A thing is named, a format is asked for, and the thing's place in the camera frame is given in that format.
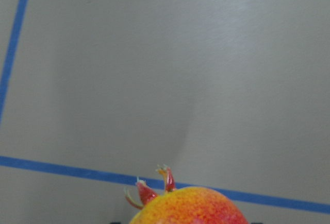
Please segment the red yellow pomegranate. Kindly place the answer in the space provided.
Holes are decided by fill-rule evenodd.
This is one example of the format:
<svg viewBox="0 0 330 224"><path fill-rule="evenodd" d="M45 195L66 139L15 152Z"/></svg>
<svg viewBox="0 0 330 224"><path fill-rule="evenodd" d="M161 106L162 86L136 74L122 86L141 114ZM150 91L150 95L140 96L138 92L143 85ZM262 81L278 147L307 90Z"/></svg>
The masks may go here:
<svg viewBox="0 0 330 224"><path fill-rule="evenodd" d="M248 223L239 208L223 194L199 186L178 189L170 167L159 167L157 172L163 176L162 195L139 178L136 187L140 203L133 200L128 190L124 191L128 203L139 209L130 223Z"/></svg>

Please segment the brown paper table mat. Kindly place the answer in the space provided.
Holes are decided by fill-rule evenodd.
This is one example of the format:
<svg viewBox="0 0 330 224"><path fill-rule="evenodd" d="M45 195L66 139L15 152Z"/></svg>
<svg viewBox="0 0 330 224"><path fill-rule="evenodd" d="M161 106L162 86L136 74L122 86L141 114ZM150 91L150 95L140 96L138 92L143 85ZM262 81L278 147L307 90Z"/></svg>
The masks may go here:
<svg viewBox="0 0 330 224"><path fill-rule="evenodd" d="M28 0L1 155L329 203L329 0Z"/></svg>

